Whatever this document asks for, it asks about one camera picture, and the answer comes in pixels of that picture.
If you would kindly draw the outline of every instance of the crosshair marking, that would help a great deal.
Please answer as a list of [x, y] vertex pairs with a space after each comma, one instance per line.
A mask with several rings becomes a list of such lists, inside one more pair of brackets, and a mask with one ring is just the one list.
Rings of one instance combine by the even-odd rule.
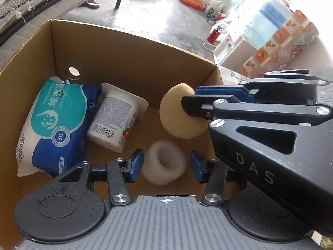
[[164, 203], [169, 203], [170, 201], [173, 201], [173, 200], [171, 200], [171, 199], [165, 197], [165, 198], [163, 198], [163, 199], [160, 200], [160, 201], [162, 201], [162, 202], [164, 202]]

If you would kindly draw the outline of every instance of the box flap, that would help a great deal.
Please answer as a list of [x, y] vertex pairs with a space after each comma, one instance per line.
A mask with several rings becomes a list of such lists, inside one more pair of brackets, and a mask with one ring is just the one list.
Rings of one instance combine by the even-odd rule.
[[207, 79], [201, 84], [203, 86], [221, 86], [223, 85], [223, 79], [219, 66], [215, 66], [215, 69], [207, 77]]
[[108, 82], [155, 108], [171, 87], [184, 82], [195, 89], [216, 67], [171, 45], [107, 27], [54, 20], [52, 34], [60, 78], [73, 66], [81, 73], [77, 83], [100, 88]]

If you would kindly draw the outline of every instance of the strawberry image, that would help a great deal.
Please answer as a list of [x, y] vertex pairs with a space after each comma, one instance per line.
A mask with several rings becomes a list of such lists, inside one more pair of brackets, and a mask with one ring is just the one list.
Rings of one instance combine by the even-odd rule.
[[124, 136], [125, 140], [127, 140], [127, 138], [129, 137], [130, 131], [132, 129], [132, 126], [133, 126], [133, 124], [135, 122], [136, 117], [137, 117], [137, 114], [134, 113], [133, 119], [130, 120], [130, 123], [128, 124], [128, 126], [123, 131], [123, 136]]
[[294, 56], [295, 57], [299, 56], [302, 53], [303, 50], [304, 50], [304, 48], [295, 49], [294, 50]]

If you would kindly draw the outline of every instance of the nutrition label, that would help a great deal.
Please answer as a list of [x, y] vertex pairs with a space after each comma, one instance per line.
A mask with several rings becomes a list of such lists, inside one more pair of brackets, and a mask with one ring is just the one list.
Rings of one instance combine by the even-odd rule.
[[122, 128], [132, 105], [115, 97], [106, 97], [99, 108], [94, 122], [113, 130]]

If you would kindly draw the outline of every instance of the gripper base plate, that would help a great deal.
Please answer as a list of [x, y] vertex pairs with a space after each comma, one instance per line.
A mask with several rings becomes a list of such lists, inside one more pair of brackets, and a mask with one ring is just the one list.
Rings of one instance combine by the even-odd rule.
[[310, 238], [267, 243], [235, 229], [220, 208], [206, 207], [194, 196], [139, 196], [114, 207], [92, 233], [63, 244], [24, 239], [18, 250], [320, 250]]

